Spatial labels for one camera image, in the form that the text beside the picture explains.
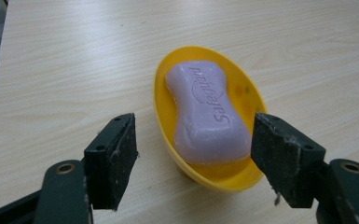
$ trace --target soap bar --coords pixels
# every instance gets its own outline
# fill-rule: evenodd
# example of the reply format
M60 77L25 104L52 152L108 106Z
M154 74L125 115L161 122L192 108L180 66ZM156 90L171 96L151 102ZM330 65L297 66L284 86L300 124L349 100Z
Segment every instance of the soap bar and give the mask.
M228 99L226 75L216 63L179 63L165 81L176 102L173 142L182 159L214 165L249 155L251 136Z

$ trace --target wooden table surface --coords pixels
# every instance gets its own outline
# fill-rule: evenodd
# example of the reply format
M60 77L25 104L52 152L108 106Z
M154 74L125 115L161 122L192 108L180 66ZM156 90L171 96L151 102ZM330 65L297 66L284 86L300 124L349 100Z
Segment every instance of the wooden table surface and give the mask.
M13 0L0 50L0 207L133 112L141 157L118 211L94 211L95 223L315 223L317 202L274 206L265 177L222 193L177 172L152 85L159 61L185 45L238 64L270 114L324 146L326 161L359 161L359 1Z

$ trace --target purple soap bar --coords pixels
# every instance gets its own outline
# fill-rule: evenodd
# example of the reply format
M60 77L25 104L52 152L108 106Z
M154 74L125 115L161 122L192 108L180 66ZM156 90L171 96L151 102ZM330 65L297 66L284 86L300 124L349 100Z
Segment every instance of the purple soap bar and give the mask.
M174 147L185 161L208 165L249 155L251 136L228 99L226 76L217 64L179 63L165 80L178 113Z

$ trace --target yellow soap dish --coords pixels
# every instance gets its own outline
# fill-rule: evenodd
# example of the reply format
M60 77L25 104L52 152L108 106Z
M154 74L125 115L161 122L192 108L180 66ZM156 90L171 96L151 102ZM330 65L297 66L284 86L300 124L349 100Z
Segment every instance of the yellow soap dish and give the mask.
M263 176L250 157L222 165L194 165L185 162L173 147L176 127L176 105L165 84L165 75L177 63L205 60L217 63L227 77L227 94L242 121L253 132L255 112L267 113L263 99L252 80L240 67L211 49L187 46L169 53L155 73L153 99L156 118L165 144L181 171L201 185L221 191L241 191L251 188Z

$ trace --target table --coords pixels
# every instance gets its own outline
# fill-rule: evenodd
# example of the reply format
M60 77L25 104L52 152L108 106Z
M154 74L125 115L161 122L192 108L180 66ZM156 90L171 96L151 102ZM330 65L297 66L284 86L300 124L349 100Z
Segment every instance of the table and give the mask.
M0 50L0 207L80 160L113 117L134 112L140 158L116 213L95 223L315 223L274 206L265 177L240 193L182 177L153 110L159 61L200 45L237 63L270 114L359 161L359 1L10 1Z

